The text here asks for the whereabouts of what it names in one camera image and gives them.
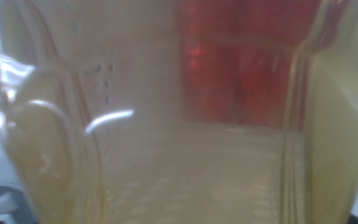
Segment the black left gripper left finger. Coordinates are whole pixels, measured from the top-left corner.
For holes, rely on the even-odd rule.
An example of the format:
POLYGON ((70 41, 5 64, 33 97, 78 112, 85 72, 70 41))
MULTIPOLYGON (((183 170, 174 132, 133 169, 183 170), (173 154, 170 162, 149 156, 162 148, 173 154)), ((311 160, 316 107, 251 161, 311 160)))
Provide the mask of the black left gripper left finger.
POLYGON ((24 191, 16 185, 0 185, 0 224, 36 224, 36 216, 24 191))

